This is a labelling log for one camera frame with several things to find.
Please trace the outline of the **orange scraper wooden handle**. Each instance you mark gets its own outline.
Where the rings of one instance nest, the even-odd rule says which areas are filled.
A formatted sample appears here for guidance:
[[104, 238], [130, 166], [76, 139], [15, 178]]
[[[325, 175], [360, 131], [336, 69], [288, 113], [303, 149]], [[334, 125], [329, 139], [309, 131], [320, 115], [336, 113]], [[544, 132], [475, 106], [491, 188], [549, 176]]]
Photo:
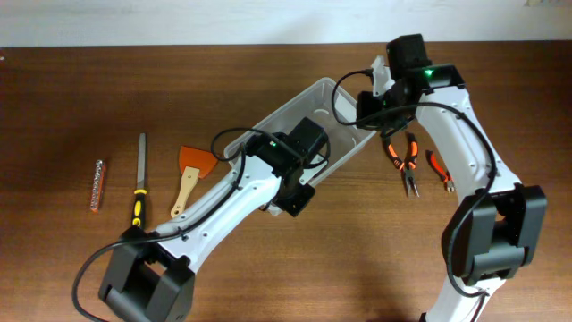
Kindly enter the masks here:
[[198, 181], [207, 177], [215, 169], [217, 163], [218, 159], [209, 151], [181, 146], [179, 151], [181, 185], [171, 209], [171, 217], [176, 217], [184, 211], [189, 195]]

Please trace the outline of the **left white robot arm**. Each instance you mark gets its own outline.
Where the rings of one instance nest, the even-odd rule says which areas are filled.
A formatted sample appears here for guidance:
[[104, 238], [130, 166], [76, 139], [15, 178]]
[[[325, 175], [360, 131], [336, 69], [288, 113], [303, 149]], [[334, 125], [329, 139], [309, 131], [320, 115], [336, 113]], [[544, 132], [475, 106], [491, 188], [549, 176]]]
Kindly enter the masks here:
[[238, 163], [182, 214], [147, 233], [137, 226], [114, 245], [99, 299], [124, 321], [183, 321], [196, 274], [215, 247], [249, 214], [273, 204], [297, 216], [315, 189], [301, 182], [330, 142], [324, 130], [259, 132]]

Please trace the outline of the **orange bit holder strip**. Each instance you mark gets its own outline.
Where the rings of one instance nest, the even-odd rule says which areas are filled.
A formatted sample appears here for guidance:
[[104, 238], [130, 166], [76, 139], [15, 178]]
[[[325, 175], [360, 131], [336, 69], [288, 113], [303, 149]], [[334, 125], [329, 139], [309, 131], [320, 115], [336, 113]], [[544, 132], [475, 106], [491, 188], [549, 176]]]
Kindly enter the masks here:
[[90, 198], [90, 210], [94, 213], [97, 213], [100, 208], [101, 199], [103, 195], [105, 172], [106, 172], [105, 161], [102, 159], [98, 159], [96, 161], [96, 168], [93, 177], [93, 184], [92, 184], [92, 191]]

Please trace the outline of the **file with black-yellow handle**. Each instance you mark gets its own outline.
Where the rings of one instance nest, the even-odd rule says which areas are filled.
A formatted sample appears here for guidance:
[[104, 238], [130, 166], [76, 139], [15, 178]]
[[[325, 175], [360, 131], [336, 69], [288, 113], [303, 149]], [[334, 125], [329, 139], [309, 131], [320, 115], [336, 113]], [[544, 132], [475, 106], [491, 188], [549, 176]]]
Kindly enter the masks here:
[[131, 211], [131, 224], [141, 229], [146, 222], [146, 153], [147, 136], [145, 133], [139, 135], [138, 163], [137, 163], [137, 183], [134, 191], [134, 203]]

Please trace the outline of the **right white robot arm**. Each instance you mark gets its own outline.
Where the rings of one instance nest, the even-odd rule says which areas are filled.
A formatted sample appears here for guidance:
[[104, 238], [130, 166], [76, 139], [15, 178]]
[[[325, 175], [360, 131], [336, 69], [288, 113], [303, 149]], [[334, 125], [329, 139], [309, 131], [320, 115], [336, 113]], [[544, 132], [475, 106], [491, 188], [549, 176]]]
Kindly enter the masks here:
[[383, 140], [416, 120], [452, 177], [459, 206], [442, 233], [447, 278], [423, 321], [476, 321], [492, 295], [529, 265], [547, 199], [501, 160], [473, 111], [452, 64], [433, 64], [421, 35], [389, 42], [366, 74], [373, 88], [358, 96], [356, 126]]

